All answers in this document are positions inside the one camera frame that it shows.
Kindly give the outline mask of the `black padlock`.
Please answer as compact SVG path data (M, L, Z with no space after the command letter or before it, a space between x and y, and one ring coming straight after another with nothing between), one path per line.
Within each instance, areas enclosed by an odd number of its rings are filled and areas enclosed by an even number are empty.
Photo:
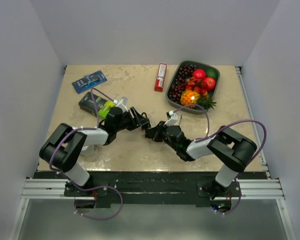
M145 112L141 113L141 126L145 127L145 128L149 128L150 127L150 120L148 119L148 116Z

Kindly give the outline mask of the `brass padlock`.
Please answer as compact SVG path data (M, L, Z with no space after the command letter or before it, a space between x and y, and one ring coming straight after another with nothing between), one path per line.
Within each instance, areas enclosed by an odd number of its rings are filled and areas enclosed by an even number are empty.
M181 121L182 121L182 114L177 112L176 113L178 115L178 125L181 125Z

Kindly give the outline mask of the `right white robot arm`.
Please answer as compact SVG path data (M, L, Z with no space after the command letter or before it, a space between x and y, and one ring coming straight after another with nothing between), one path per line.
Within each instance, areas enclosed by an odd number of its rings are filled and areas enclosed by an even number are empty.
M156 127L145 130L145 137L154 142L164 142L185 162L215 155L223 162L213 183L213 192L225 196L230 184L249 165L257 145L235 130L221 127L216 135L203 141L188 139L178 125L167 126L161 121Z

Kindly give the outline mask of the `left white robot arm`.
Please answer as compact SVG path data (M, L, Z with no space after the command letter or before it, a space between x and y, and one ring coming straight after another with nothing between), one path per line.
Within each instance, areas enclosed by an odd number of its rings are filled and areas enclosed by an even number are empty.
M84 147L106 146L113 142L117 132L142 130L150 127L145 113L138 113L134 107L126 112L119 107L109 110L99 127L73 128L66 123L60 124L41 147L39 157L49 164L51 169L63 173L76 184L76 191L88 196L93 191L90 174L77 163Z

